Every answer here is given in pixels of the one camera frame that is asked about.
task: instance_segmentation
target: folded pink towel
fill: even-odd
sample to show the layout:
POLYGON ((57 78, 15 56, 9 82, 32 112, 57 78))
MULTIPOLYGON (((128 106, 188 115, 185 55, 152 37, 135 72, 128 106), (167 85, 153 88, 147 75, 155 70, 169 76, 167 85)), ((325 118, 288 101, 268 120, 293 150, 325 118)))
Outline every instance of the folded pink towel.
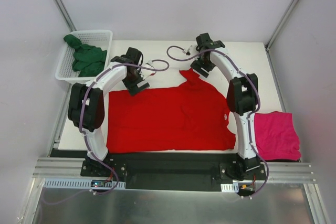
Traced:
POLYGON ((258 151, 265 160, 298 160, 301 157, 300 140, 291 113, 257 113, 254 126, 258 151))

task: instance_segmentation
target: white wall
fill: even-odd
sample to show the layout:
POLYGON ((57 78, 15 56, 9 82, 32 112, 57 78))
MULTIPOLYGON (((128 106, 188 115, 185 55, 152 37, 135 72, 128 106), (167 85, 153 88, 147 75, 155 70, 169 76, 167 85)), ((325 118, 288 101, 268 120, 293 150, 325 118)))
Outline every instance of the white wall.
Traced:
POLYGON ((267 42, 291 0, 63 0, 77 29, 114 39, 267 42))
POLYGON ((54 74, 69 32, 53 0, 0 0, 0 223, 17 223, 66 85, 54 74))
POLYGON ((330 219, 336 220, 336 0, 301 0, 271 58, 303 159, 313 163, 330 219))

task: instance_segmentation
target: white laundry basket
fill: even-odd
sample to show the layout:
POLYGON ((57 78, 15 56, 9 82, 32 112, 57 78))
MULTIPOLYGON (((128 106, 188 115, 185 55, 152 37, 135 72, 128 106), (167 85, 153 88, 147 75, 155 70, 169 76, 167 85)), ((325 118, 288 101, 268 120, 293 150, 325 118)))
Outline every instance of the white laundry basket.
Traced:
MULTIPOLYGON (((107 50, 106 61, 104 69, 109 64, 110 59, 110 49, 112 44, 112 35, 113 33, 109 30, 82 30, 82 31, 73 31, 70 34, 79 38, 83 44, 89 44, 91 46, 100 47, 102 50, 107 50)), ((75 50, 68 46, 64 42, 64 47, 62 54, 60 56, 55 77, 57 80, 64 80, 71 84, 76 82, 85 83, 89 80, 92 80, 94 77, 78 77, 80 71, 74 72, 72 70, 72 63, 74 61, 73 52, 75 50)))

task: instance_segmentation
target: red cloth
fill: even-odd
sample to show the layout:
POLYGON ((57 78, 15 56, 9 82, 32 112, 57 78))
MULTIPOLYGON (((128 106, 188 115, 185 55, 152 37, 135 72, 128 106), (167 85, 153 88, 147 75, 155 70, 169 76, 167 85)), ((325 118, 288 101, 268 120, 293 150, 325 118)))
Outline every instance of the red cloth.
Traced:
POLYGON ((178 87, 109 93, 110 153, 234 148, 225 97, 192 69, 180 73, 178 87))
POLYGON ((293 126, 291 113, 257 113, 254 127, 257 148, 265 160, 298 160, 301 157, 300 140, 293 126))

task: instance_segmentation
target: crumpled green fabric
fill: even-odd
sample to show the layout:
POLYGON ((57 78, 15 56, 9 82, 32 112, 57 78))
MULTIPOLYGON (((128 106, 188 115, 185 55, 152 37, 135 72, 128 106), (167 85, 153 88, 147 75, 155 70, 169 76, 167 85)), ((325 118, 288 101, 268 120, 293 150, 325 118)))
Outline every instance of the crumpled green fabric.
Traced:
POLYGON ((79 77, 94 77, 104 70, 107 50, 82 44, 80 39, 72 34, 66 35, 63 39, 75 50, 72 69, 80 71, 79 77))

